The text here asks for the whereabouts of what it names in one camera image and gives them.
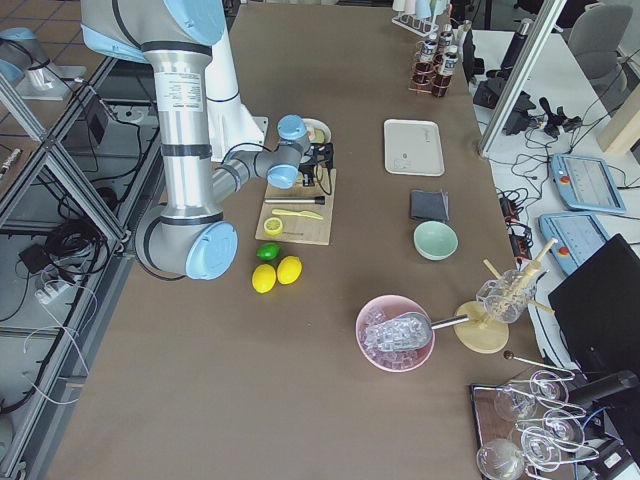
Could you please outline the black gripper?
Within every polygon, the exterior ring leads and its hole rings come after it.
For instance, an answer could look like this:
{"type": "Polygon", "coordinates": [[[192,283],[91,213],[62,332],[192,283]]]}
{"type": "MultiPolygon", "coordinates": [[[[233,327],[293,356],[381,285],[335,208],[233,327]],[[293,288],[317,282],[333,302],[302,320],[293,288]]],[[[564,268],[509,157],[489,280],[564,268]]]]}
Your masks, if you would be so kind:
{"type": "Polygon", "coordinates": [[[312,144],[307,154],[302,158],[298,166],[302,174],[303,186],[313,187],[315,185],[314,169],[323,165],[328,171],[333,169],[333,144],[312,144]]]}

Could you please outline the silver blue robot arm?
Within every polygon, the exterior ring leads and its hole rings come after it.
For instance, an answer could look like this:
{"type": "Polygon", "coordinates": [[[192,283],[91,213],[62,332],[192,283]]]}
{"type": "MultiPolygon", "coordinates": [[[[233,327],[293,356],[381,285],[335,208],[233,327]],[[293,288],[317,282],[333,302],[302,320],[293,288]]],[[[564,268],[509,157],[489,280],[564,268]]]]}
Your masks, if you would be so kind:
{"type": "Polygon", "coordinates": [[[81,14],[90,49],[154,72],[167,204],[139,224],[140,261],[192,279],[221,276],[238,247],[223,200],[252,178],[293,187],[324,147],[298,115],[279,121],[274,150],[262,145],[240,99],[221,2],[84,1],[81,14]]]}

